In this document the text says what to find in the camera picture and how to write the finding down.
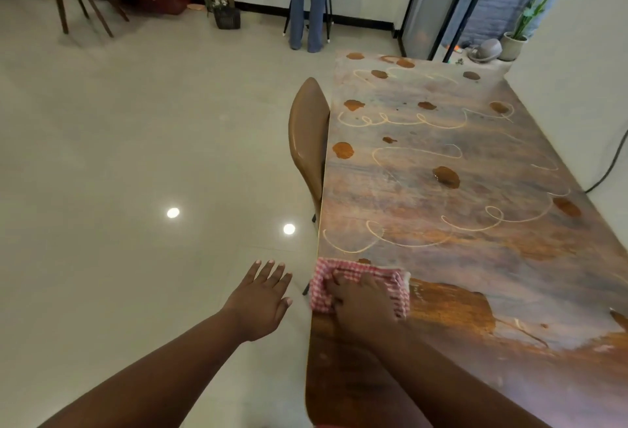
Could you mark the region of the person's right hand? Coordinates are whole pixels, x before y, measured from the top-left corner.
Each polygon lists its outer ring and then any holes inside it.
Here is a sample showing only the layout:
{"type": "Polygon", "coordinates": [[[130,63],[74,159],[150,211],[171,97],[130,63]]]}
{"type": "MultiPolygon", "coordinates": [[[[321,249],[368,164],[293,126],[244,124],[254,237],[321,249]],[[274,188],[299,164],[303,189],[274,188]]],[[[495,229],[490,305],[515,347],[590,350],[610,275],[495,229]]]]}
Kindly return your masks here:
{"type": "Polygon", "coordinates": [[[369,274],[363,274],[358,282],[345,280],[339,273],[327,280],[345,281],[344,302],[334,307],[334,312],[347,334],[365,346],[398,337],[401,326],[384,284],[369,274]]]}

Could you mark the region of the green plant in white pot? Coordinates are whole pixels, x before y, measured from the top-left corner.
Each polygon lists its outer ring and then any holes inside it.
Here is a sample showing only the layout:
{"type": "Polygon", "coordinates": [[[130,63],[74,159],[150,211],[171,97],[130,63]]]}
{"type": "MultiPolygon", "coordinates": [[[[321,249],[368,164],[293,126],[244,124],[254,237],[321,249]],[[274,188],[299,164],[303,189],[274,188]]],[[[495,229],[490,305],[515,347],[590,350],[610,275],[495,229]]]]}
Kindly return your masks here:
{"type": "Polygon", "coordinates": [[[505,32],[500,39],[502,51],[498,56],[499,60],[512,62],[520,56],[524,45],[530,39],[529,27],[533,21],[545,13],[548,1],[528,0],[526,2],[515,22],[513,30],[505,32]]]}

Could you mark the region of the black basket with white flowers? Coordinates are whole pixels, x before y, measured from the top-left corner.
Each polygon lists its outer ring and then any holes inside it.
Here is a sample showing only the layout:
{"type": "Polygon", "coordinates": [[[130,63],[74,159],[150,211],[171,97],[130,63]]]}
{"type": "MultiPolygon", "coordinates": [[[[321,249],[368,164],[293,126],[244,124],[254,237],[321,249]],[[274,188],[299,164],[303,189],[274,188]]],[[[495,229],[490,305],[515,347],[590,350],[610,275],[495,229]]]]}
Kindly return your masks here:
{"type": "Polygon", "coordinates": [[[213,0],[211,10],[218,29],[237,30],[241,28],[240,11],[237,8],[232,8],[228,0],[213,0]]]}

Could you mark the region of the brown sauce spills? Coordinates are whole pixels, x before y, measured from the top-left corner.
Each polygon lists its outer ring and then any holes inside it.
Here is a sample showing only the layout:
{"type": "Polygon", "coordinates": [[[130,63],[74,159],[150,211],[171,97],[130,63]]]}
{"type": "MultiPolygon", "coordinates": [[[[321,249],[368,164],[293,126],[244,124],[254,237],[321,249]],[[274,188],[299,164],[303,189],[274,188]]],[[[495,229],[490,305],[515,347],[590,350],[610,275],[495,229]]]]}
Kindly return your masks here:
{"type": "Polygon", "coordinates": [[[339,52],[330,106],[319,257],[402,268],[445,333],[628,337],[628,254],[502,77],[339,52]]]}

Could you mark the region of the person's right forearm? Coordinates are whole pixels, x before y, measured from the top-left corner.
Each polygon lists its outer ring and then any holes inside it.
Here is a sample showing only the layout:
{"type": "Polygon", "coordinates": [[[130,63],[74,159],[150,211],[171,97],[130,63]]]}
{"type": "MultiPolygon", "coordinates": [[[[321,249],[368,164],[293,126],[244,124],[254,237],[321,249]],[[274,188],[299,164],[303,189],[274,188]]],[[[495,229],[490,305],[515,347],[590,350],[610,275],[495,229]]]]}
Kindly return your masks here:
{"type": "Polygon", "coordinates": [[[373,353],[434,428],[551,428],[400,322],[340,326],[373,353]]]}

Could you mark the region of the grey round appliance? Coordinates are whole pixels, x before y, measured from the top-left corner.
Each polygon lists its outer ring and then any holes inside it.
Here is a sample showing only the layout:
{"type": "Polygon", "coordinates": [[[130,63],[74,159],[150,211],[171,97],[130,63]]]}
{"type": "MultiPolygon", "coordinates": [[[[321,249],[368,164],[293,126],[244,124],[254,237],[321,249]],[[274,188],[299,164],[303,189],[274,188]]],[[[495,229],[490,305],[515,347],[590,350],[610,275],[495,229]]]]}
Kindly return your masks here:
{"type": "Polygon", "coordinates": [[[500,40],[491,38],[467,51],[469,60],[475,63],[489,63],[499,58],[503,48],[500,40]]]}

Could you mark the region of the person's left forearm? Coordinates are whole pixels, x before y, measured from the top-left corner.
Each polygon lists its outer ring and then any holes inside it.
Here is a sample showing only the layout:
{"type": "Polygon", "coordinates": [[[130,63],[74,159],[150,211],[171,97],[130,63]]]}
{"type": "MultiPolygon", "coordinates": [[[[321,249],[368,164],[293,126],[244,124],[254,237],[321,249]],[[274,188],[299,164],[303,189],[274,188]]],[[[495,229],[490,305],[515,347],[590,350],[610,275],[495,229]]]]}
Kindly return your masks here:
{"type": "Polygon", "coordinates": [[[38,428],[179,428],[246,339],[221,310],[59,410],[38,428]]]}

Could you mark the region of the cream sauce squiggles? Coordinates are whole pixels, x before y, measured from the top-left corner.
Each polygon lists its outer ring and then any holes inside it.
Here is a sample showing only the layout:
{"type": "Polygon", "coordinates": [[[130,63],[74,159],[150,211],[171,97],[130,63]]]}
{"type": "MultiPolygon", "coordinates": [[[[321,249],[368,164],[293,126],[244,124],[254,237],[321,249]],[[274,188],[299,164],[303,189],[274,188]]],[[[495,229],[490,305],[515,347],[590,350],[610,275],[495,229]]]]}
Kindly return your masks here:
{"type": "Polygon", "coordinates": [[[565,211],[573,193],[502,79],[393,67],[340,73],[320,227],[336,255],[526,233],[565,211]]]}

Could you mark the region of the brown leather dining chair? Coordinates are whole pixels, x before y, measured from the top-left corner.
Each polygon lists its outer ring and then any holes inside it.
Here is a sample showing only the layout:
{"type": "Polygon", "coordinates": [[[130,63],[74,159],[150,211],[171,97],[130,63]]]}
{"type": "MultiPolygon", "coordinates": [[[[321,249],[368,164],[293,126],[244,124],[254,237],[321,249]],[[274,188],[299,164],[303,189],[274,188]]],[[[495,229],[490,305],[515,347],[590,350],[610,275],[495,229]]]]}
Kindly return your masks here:
{"type": "Polygon", "coordinates": [[[325,174],[330,107],[319,83],[307,78],[297,91],[289,112],[289,151],[310,192],[315,213],[320,217],[325,174]]]}

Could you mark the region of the person's left hand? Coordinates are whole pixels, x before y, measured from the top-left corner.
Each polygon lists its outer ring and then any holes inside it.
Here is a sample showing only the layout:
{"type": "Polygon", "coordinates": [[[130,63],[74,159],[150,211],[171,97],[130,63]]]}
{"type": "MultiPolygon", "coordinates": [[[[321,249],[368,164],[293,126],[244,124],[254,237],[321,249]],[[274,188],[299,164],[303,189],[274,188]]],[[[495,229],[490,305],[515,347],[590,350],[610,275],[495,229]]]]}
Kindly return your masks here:
{"type": "MultiPolygon", "coordinates": [[[[253,342],[274,332],[284,316],[276,316],[279,301],[286,292],[268,288],[268,279],[279,264],[271,259],[257,271],[255,280],[244,285],[244,278],[227,298],[219,314],[226,318],[240,343],[253,342]]],[[[292,274],[287,273],[287,289],[292,274]]]]}

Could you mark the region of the red white checked cloth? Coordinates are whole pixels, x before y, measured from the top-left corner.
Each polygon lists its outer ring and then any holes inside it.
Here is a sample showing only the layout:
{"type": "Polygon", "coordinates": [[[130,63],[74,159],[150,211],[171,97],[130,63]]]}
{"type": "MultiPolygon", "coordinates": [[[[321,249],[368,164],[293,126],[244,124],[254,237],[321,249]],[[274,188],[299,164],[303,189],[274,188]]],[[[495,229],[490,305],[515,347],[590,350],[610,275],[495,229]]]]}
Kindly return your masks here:
{"type": "Polygon", "coordinates": [[[318,258],[315,271],[308,285],[310,308],[317,313],[333,313],[333,297],[328,293],[325,281],[335,273],[345,280],[358,282],[363,274],[387,288],[398,319],[406,319],[410,313],[410,273],[401,268],[380,268],[366,264],[364,260],[348,261],[334,258],[318,258]]]}

